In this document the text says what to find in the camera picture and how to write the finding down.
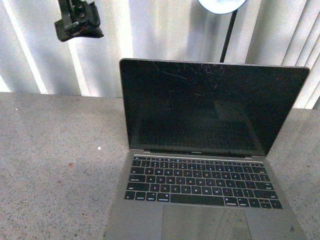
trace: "black screen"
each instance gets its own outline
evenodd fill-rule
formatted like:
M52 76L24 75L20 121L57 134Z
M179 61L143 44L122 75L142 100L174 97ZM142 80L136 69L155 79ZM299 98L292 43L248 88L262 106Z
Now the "black screen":
M309 69L122 59L130 149L266 156Z

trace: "laptop screen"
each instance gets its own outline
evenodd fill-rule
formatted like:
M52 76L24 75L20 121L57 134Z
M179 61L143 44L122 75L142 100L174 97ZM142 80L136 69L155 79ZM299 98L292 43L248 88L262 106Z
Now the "laptop screen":
M309 69L122 59L129 148L266 156Z

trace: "laptop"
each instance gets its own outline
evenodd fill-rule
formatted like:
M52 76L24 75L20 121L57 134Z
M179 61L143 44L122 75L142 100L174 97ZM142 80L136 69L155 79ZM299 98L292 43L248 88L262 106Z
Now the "laptop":
M308 68L119 67L130 151L103 239L306 239L267 155Z

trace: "granite countertop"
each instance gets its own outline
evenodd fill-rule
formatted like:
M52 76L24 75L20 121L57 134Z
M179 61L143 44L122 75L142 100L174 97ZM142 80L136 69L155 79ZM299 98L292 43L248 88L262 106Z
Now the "granite countertop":
M268 159L320 238L320 111L294 109ZM0 93L0 239L103 237L128 152L121 98Z

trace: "black key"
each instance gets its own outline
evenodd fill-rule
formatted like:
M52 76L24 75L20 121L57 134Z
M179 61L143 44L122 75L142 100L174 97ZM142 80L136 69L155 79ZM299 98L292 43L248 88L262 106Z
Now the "black key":
M244 189L243 195L247 198L254 198L255 197L254 192L250 189Z
M203 171L202 177L206 178L206 179L211 179L212 178L211 172L210 171Z
M224 196L232 197L234 195L231 188L223 187L222 192Z
M176 184L176 178L174 176L167 176L165 182L167 184Z
M243 171L245 173L252 173L253 172L252 167L250 167L250 166L243 166Z
M179 194L180 186L179 185L171 185L171 193Z
M278 199L275 191L253 190L254 195L258 199Z
M174 174L174 171L172 169L165 169L163 172L166 176L172 176Z
M154 168L151 168L151 167L146 167L145 170L144 170L144 174L145 175L152 175L154 174Z
M169 193L170 192L170 185L168 184L161 184L160 192L162 193Z
M203 196L203 195L186 195L186 194L171 194L171 203L181 204L203 204L224 206L224 199L220 196Z
M216 170L215 165L213 165L213 164L207 164L207 165L206 165L206 170L207 170L207 171L214 171L214 170Z
M233 166L224 166L224 169L226 172L234 172L234 167Z
M181 193L190 194L191 193L190 186L181 186Z
M255 183L257 189L261 190L273 190L274 186L272 186L271 182L256 182Z
M240 174L239 174L239 173L236 173L236 172L231 173L231 178L232 178L233 180L241 180Z
M235 197L243 197L244 196L241 188L233 188L232 191L233 191L233 195Z
M267 174L266 169L264 167L253 167L252 168L253 172L256 174Z
M222 178L223 179L231 179L230 172L222 172Z
M213 187L212 194L217 196L222 196L222 188L221 187Z
M178 168L178 163L177 162L169 162L169 168L177 169Z
M216 179L215 183L216 183L217 187L225 187L226 186L225 180L222 180L222 179Z
M252 181L261 181L259 174L257 174L257 173L251 173L250 176L251 176Z
M213 179L222 179L221 172L213 171L211 173L212 173L212 178Z
M206 165L205 164L197 164L196 169L200 171L206 170Z
M188 169L189 169L189 170L195 170L195 169L197 169L197 164L195 164L195 163L188 163Z
M173 170L173 175L176 177L182 177L183 176L183 172L180 169L175 169Z
M248 173L241 173L241 178L244 181L251 181L250 174L248 174Z
M279 200L270 200L270 203L274 209L283 209Z
M200 186L192 186L191 192L192 192L192 194L201 194L201 187Z
M158 193L156 200L158 202L170 202L170 194L169 193Z
M155 201L157 197L157 194L155 192L148 192L146 194L146 200L147 201Z
M124 199L133 200L135 199L135 191L126 191L124 195Z
M256 198L249 198L250 206L253 208L260 208L260 203Z
M260 178L261 178L261 181L263 182L270 182L270 178L266 174L260 174Z
M246 184L244 181L235 181L235 185L238 189L246 189Z
M140 165L141 165L141 161L140 161L140 160L133 160L132 166L134 166L134 167L140 167Z
M146 181L146 176L145 175L131 174L129 176L129 181L130 182L136 182L136 183L144 183Z
M186 179L184 177L177 177L176 178L176 184L185 185Z
M133 191L149 191L149 183L128 182L127 190Z
M145 172L144 167L136 167L136 166L131 167L132 174L144 174L144 172Z
M244 172L242 166L234 166L233 168L236 173L243 173Z
M150 192L159 192L160 184L150 184Z
M164 169L163 168L155 168L154 169L154 175L163 175Z
M184 177L192 177L192 171L191 170L183 170L183 176Z
M144 160L141 163L141 167L149 167L150 166L150 161Z
M197 186L205 186L206 185L206 181L203 178L196 178L195 183Z
M135 200L141 200L141 201L146 200L146 193L143 191L137 191L135 193Z
M216 185L216 182L215 182L215 180L213 180L213 179L206 179L206 180L205 180L205 185L210 186L210 187L213 187L213 186Z
M225 180L225 185L226 185L228 188L235 188L235 187L236 187L236 183L235 183L235 181L233 181L233 180Z
M256 185L254 181L245 181L245 185L247 189L256 189Z
M203 186L202 187L202 194L204 194L204 195L212 195L211 187Z
M158 161L152 161L151 164L150 164L150 166L151 166L152 168L158 168L158 167L160 166L160 163L159 163Z
M193 177L194 178L202 178L202 173L201 171L193 171Z
M227 206L238 206L238 201L235 197L225 196L224 202L225 202L225 205Z
M224 172L225 171L225 167L222 165L216 165L215 166L215 170L219 171L219 172Z
M147 183L154 183L154 182L156 182L156 176L146 176L145 181Z
M186 177L185 178L185 184L187 185L195 185L196 184L196 181L194 178L192 177Z
M157 184L164 184L166 182L166 177L165 176L156 176L155 182Z
M179 169L187 169L187 164L185 162L179 162L178 167Z
M246 198L238 197L238 203L240 207L250 207Z
M169 163L167 161L160 162L160 168L167 169L169 167Z

